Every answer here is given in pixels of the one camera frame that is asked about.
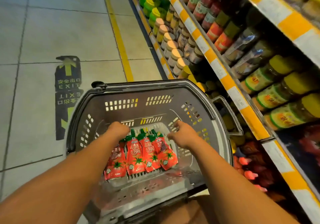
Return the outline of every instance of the yellow floor line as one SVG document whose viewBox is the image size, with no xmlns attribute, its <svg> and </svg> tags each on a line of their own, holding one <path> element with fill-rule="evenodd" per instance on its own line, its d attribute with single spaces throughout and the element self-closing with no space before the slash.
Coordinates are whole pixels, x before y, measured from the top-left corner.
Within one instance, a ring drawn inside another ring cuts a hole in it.
<svg viewBox="0 0 320 224">
<path fill-rule="evenodd" d="M 113 32 L 114 32 L 114 36 L 115 36 L 115 41 L 118 45 L 118 49 L 119 49 L 119 53 L 120 53 L 125 76 L 127 78 L 127 81 L 134 81 L 134 77 L 132 75 L 132 71 L 130 68 L 126 49 L 125 49 L 125 46 L 122 41 L 122 37 L 121 37 L 120 30 L 119 30 L 119 27 L 118 27 L 118 24 L 116 21 L 116 16 L 114 15 L 114 11 L 111 6 L 111 2 L 110 2 L 110 0 L 104 0 L 104 1 L 106 3 L 106 8 L 108 10 L 108 14 L 110 17 L 111 26 L 113 28 Z"/>
</svg>

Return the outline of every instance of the floor exit sticker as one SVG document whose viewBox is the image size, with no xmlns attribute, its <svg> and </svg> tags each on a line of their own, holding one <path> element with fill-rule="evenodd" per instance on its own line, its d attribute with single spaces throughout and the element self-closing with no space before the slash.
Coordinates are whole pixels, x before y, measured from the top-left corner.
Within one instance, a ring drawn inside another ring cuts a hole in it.
<svg viewBox="0 0 320 224">
<path fill-rule="evenodd" d="M 81 65 L 77 56 L 59 56 L 62 63 L 55 75 L 56 140 L 63 140 L 68 121 L 76 102 L 81 97 Z"/>
</svg>

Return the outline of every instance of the basket handle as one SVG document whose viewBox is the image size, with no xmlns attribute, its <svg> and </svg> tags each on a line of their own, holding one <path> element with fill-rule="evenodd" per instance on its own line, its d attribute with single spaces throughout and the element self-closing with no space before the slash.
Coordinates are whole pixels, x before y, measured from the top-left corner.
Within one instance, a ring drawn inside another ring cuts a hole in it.
<svg viewBox="0 0 320 224">
<path fill-rule="evenodd" d="M 236 114 L 231 109 L 231 107 L 228 104 L 228 102 L 226 101 L 226 99 L 224 97 L 222 97 L 222 96 L 218 96 L 218 97 L 215 97 L 214 99 L 212 99 L 211 102 L 213 103 L 213 102 L 217 101 L 218 99 L 220 99 L 222 101 L 223 105 L 229 111 L 233 121 L 235 122 L 235 127 L 237 128 L 237 131 L 238 131 L 238 132 L 228 132 L 229 135 L 231 135 L 231 136 L 242 136 L 243 135 L 243 130 L 242 130 L 242 127 L 240 125 L 240 122 L 238 121 L 238 119 L 236 117 Z"/>
</svg>

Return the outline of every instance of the hand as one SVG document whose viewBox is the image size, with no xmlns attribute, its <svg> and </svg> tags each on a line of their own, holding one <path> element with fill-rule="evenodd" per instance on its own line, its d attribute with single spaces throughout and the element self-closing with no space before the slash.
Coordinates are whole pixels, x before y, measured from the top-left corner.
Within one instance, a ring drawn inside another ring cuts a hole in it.
<svg viewBox="0 0 320 224">
<path fill-rule="evenodd" d="M 130 129 L 127 125 L 121 124 L 119 122 L 113 122 L 106 131 L 106 134 L 112 136 L 114 140 L 117 140 L 119 142 L 121 139 L 125 138 L 129 132 Z"/>
<path fill-rule="evenodd" d="M 168 138 L 170 140 L 174 140 L 174 142 L 181 148 L 190 150 L 191 146 L 194 145 L 196 141 L 199 141 L 199 139 L 201 140 L 190 125 L 180 120 L 175 122 L 174 127 L 179 128 L 179 131 L 169 133 Z"/>
</svg>

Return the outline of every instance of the store shelf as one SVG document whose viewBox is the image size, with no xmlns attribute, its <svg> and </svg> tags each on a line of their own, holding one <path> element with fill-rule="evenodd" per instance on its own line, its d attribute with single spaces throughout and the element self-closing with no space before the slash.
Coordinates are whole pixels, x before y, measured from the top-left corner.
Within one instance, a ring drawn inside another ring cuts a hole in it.
<svg viewBox="0 0 320 224">
<path fill-rule="evenodd" d="M 299 149 L 297 139 L 287 138 L 262 144 L 313 224 L 320 223 L 320 168 L 312 167 L 310 156 Z"/>
<path fill-rule="evenodd" d="M 261 140 L 271 137 L 270 131 L 263 123 L 262 114 L 254 106 L 249 95 L 239 89 L 241 88 L 240 82 L 238 79 L 234 78 L 230 71 L 230 67 L 225 63 L 220 53 L 209 40 L 194 16 L 187 9 L 186 5 L 181 0 L 170 0 L 170 2 L 222 85 L 234 101 L 256 139 Z"/>
<path fill-rule="evenodd" d="M 320 31 L 284 0 L 249 0 L 320 68 Z"/>
<path fill-rule="evenodd" d="M 167 60 L 165 59 L 163 51 L 160 48 L 160 45 L 157 42 L 156 38 L 152 34 L 151 27 L 149 26 L 148 20 L 146 19 L 146 17 L 143 14 L 143 11 L 142 11 L 142 8 L 141 8 L 141 6 L 139 4 L 139 1 L 138 0 L 132 0 L 132 1 L 134 3 L 135 8 L 137 9 L 137 12 L 138 12 L 139 17 L 140 17 L 140 19 L 142 21 L 142 24 L 143 24 L 146 32 L 148 33 L 148 35 L 150 37 L 151 43 L 152 43 L 152 45 L 154 47 L 155 52 L 158 55 L 158 58 L 159 58 L 159 60 L 161 62 L 162 68 L 163 68 L 167 78 L 168 79 L 175 79 L 176 76 L 174 76 L 173 73 L 171 72 L 171 69 L 170 69 L 169 65 L 167 64 Z"/>
</svg>

